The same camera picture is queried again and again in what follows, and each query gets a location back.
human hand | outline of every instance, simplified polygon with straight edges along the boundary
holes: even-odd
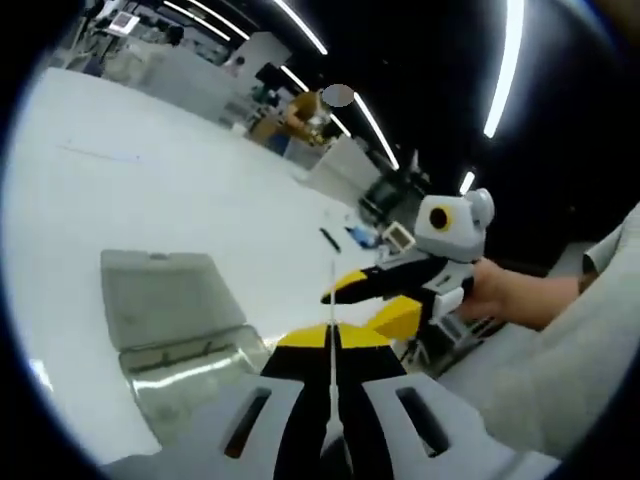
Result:
[[[456,313],[463,320],[499,316],[504,270],[491,260],[481,258],[473,268],[473,290]]]

ceiling light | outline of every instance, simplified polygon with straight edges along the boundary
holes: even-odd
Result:
[[[471,184],[476,179],[476,174],[473,172],[467,172],[460,184],[460,195],[466,195],[469,189],[471,188]]]
[[[273,2],[278,5],[282,9],[282,11],[286,13],[291,20],[294,21],[296,25],[298,25],[298,28],[302,30],[302,33],[304,33],[309,40],[311,40],[311,43],[315,45],[315,47],[321,54],[326,55],[327,53],[329,53],[324,45],[322,45],[322,42],[316,36],[316,34],[311,31],[307,24],[302,21],[298,14],[294,12],[289,5],[284,3],[283,0],[273,0]]]
[[[224,23],[227,27],[229,27],[231,30],[233,30],[234,32],[236,32],[238,35],[240,35],[242,38],[244,38],[245,40],[249,40],[249,35],[247,35],[246,32],[243,32],[242,30],[240,30],[240,28],[238,28],[236,25],[234,25],[233,23],[231,23],[229,20],[227,20],[226,18],[224,18],[222,15],[220,15],[217,12],[214,12],[213,10],[211,10],[209,7],[207,7],[206,5],[201,4],[200,2],[197,2],[196,0],[188,0],[190,3],[194,4],[196,7],[200,8],[201,10],[204,10],[205,12],[207,12],[209,15],[217,18],[218,20],[220,20],[222,23]]]
[[[378,126],[376,121],[373,119],[373,115],[371,115],[371,112],[365,105],[364,101],[362,100],[362,97],[360,97],[360,94],[355,93],[354,98],[356,100],[356,103],[360,107],[360,110],[362,110],[362,113],[364,113],[364,116],[369,122],[369,125],[371,125],[371,128],[373,128],[373,131],[378,136],[378,140],[380,140],[380,143],[382,144],[382,148],[384,148],[384,151],[387,152],[387,155],[389,156],[389,160],[391,161],[391,166],[393,167],[394,170],[398,170],[398,168],[400,168],[400,164],[398,164],[398,160],[396,160],[396,156],[393,154],[393,151],[391,151],[391,147],[389,146],[389,143],[387,143],[387,139],[384,138],[384,135],[382,135],[382,130],[380,130],[380,127]]]
[[[282,70],[291,80],[296,82],[296,85],[298,85],[302,90],[304,90],[305,92],[309,91],[309,87],[307,87],[302,80],[300,80],[291,70],[289,70],[288,67],[282,65],[280,67],[280,70]]]
[[[507,33],[504,42],[502,65],[500,66],[498,85],[496,86],[496,93],[493,97],[491,110],[489,110],[487,123],[484,126],[484,134],[489,138],[493,138],[493,135],[496,133],[502,111],[507,103],[511,82],[513,81],[516,64],[518,63],[523,22],[524,0],[507,0]]]
[[[167,7],[173,8],[176,12],[180,12],[180,13],[182,13],[184,16],[189,17],[191,20],[194,20],[194,21],[198,22],[198,23],[199,23],[200,25],[202,25],[203,27],[208,28],[208,29],[209,29],[209,30],[211,30],[213,33],[215,33],[216,35],[219,35],[219,36],[221,36],[222,38],[224,38],[227,42],[228,42],[229,40],[231,40],[231,37],[230,37],[229,35],[227,35],[227,34],[226,34],[226,33],[224,33],[224,32],[221,32],[220,30],[218,30],[218,29],[217,29],[216,27],[214,27],[213,25],[209,25],[209,24],[208,24],[207,22],[205,22],[204,20],[202,20],[202,19],[200,19],[200,18],[196,17],[196,16],[195,16],[193,13],[191,13],[190,11],[185,10],[184,8],[179,7],[179,6],[177,6],[176,4],[171,3],[171,2],[164,2],[164,4],[165,4]]]
[[[331,120],[333,120],[335,124],[338,125],[338,127],[340,127],[340,130],[342,130],[347,137],[351,136],[351,132],[347,130],[347,127],[345,127],[340,120],[338,120],[338,117],[336,117],[333,113],[330,115],[330,117],[331,117]]]

white table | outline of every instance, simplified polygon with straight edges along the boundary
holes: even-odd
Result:
[[[296,166],[191,113],[82,74],[49,69],[9,152],[3,274],[16,333],[46,371],[64,425],[99,463],[159,446],[110,343],[105,248],[204,252],[263,338],[322,322],[338,272],[371,265],[342,228],[350,210],[292,178]],[[380,302],[338,309],[365,321]]]

gray sleeve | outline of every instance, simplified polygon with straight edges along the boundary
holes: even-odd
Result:
[[[604,240],[587,250],[582,259],[583,273],[590,273],[595,270],[598,273],[607,268],[613,258],[620,240],[622,225],[607,235]]]

rectangular slot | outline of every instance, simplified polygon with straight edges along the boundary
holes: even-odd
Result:
[[[396,394],[422,439],[427,456],[435,458],[446,452],[449,449],[449,440],[418,392],[414,388],[407,387],[401,388]]]
[[[256,424],[258,416],[264,408],[264,405],[267,403],[270,395],[271,392],[265,388],[256,390],[253,400],[238,422],[235,431],[231,434],[229,442],[227,442],[227,446],[224,449],[224,454],[227,457],[240,458],[242,451],[247,444],[247,440],[249,439],[249,435],[251,434],[251,430]]]

